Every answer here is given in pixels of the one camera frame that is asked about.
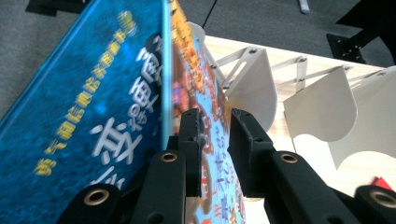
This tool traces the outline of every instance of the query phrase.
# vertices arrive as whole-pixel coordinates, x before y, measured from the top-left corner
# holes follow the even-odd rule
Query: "book cover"
[[[4,116],[1,223],[54,223],[163,149],[163,4],[91,1]]]
[[[181,114],[199,108],[205,125],[202,198],[188,198],[186,223],[245,223],[245,206],[227,151],[231,108],[177,0],[170,1],[173,44],[174,130]]]

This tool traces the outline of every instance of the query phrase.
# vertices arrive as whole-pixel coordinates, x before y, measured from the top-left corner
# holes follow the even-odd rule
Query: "red object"
[[[372,185],[376,185],[376,186],[379,186],[379,187],[384,188],[384,189],[393,190],[393,189],[390,187],[390,185],[387,183],[387,181],[385,181],[385,179],[382,178],[382,177],[377,177],[377,176],[376,176],[375,179],[374,179],[373,182],[372,182]]]

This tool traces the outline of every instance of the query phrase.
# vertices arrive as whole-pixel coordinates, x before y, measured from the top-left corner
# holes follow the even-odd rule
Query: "colorful book cover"
[[[163,149],[167,7],[85,8],[0,123],[0,223],[55,223],[80,190],[123,189]]]
[[[190,108],[200,109],[205,125],[202,198],[188,198],[186,223],[245,223],[244,198],[227,151],[231,108],[178,1],[170,5],[174,133],[178,133],[181,114]]]

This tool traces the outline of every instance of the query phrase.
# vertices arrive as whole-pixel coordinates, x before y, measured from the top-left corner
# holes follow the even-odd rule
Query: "gray floor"
[[[179,0],[190,21],[203,25],[214,0]],[[352,36],[359,29],[335,24],[359,0],[310,0],[303,15],[297,0],[219,0],[207,20],[208,35],[332,57],[326,34]],[[0,118],[50,55],[78,15],[48,17],[25,12],[28,0],[0,1]],[[380,39],[362,50],[368,64],[391,66]]]

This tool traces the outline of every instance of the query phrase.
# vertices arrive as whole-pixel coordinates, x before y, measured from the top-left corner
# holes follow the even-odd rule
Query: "book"
[[[167,3],[91,1],[0,123],[0,222],[55,223],[163,149]]]
[[[170,1],[170,5],[173,132],[178,133],[181,114],[190,108],[199,108],[205,125],[202,197],[187,199],[186,223],[245,223],[244,197],[227,151],[231,108],[204,54],[204,43],[193,33],[178,1]]]

